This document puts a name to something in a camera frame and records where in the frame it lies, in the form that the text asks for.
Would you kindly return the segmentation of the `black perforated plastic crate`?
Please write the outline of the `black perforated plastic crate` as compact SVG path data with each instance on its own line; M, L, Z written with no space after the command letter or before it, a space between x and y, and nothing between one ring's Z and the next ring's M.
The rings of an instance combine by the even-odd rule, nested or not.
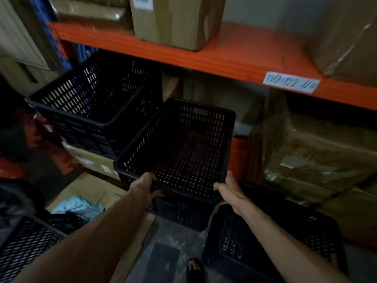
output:
M221 200L214 182L224 182L236 113L232 110L168 99L114 161L128 187L152 172L151 190L163 190L147 210L201 232Z
M0 242L0 283L11 283L35 258L87 223L74 213L22 216Z
M215 184L230 206L214 215L201 259L237 283L352 283L332 218L238 184Z
M161 107L155 61L100 51L26 98L70 146L115 159Z

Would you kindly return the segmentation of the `person's right hand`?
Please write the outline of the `person's right hand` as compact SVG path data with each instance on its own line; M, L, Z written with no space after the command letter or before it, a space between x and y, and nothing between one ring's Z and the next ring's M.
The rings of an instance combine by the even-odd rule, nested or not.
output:
M220 193L220 195L224 202L229 204L237 215L245 218L252 202L239 187L238 182L235 180L230 170L227 171L225 183L229 185L229 191Z

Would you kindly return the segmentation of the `blue metal rack upright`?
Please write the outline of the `blue metal rack upright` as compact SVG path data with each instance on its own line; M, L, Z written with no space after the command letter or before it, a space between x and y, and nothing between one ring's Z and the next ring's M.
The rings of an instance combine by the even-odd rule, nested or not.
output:
M59 59L60 64L65 70L71 70L76 61L75 52L70 42L61 40L59 38L58 33L54 27L56 16L49 0L29 1L40 20L44 32L49 38L49 41Z

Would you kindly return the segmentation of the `orange metal shelf beam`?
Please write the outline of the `orange metal shelf beam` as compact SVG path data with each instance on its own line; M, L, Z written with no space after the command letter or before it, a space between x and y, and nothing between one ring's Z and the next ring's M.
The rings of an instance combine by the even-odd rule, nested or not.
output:
M323 76L304 51L303 37L267 28L224 22L219 33L198 52L163 46L137 39L133 33L116 28L93 28L76 23L49 23L62 41L97 47L139 58L158 61L216 76L264 84L267 72L319 80L316 98L377 111L377 87Z

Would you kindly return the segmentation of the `person's left hand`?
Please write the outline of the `person's left hand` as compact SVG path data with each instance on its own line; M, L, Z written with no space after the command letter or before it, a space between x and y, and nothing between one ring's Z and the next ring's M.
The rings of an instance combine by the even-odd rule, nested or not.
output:
M151 198L152 184L157 180L156 176L151 172L145 172L139 179L135 180L127 193L127 197L131 202L139 208L145 209L153 202Z

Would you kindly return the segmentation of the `light blue plastic bag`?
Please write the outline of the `light blue plastic bag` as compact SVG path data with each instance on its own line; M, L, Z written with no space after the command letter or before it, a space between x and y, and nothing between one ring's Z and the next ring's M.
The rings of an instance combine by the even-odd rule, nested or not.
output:
M73 195L71 198L59 203L50 213L51 214L68 214L73 213L86 222L92 222L97 218L105 208L101 205L88 200L81 195Z

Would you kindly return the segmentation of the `flat brown cardboard box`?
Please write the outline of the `flat brown cardboard box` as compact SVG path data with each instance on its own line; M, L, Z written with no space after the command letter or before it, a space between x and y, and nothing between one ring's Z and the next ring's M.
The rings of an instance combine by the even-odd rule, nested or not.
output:
M130 0L48 0L59 22L134 30Z

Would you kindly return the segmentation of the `white shelf label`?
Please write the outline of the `white shelf label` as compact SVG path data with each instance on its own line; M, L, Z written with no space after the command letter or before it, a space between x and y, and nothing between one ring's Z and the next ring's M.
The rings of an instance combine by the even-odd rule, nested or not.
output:
M275 88L312 94L318 88L320 82L320 79L267 71L262 84Z

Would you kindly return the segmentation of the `taped brown cardboard box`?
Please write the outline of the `taped brown cardboard box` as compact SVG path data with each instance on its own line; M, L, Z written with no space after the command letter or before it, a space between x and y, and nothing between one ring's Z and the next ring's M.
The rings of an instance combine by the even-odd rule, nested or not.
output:
M305 50L324 76L377 87L377 0L333 0Z

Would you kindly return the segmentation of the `person's foot in black sandal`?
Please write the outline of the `person's foot in black sandal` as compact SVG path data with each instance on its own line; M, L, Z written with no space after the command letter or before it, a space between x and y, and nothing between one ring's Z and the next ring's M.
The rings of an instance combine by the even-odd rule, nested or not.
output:
M186 283L205 283L205 267L196 257L187 262Z

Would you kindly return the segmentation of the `large worn cardboard box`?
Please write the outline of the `large worn cardboard box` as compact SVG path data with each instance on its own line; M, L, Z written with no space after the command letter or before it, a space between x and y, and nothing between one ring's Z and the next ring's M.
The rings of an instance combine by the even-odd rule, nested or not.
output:
M270 89L248 182L321 203L377 173L377 110Z

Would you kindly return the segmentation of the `cardboard box with white labels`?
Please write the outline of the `cardboard box with white labels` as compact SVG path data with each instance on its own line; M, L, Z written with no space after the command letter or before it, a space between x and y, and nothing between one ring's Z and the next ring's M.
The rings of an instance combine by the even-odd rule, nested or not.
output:
M86 150L73 147L62 141L63 147L70 153L70 155L75 158L83 167L98 172L100 174L114 178L115 180L120 180L117 171L114 168L114 160L97 155Z

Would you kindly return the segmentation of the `person's right forearm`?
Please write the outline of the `person's right forearm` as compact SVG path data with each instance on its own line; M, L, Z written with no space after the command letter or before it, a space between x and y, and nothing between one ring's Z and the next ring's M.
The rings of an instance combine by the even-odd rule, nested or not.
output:
M243 218L286 283L353 283L291 234L255 204Z

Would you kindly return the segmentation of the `orange plastic bag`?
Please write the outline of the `orange plastic bag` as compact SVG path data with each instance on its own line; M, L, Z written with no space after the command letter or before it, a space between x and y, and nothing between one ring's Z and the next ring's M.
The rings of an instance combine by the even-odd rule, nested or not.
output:
M19 180L31 174L21 163L27 154L41 149L59 170L60 174L83 173L85 169L58 143L52 132L23 110L0 108L0 179Z

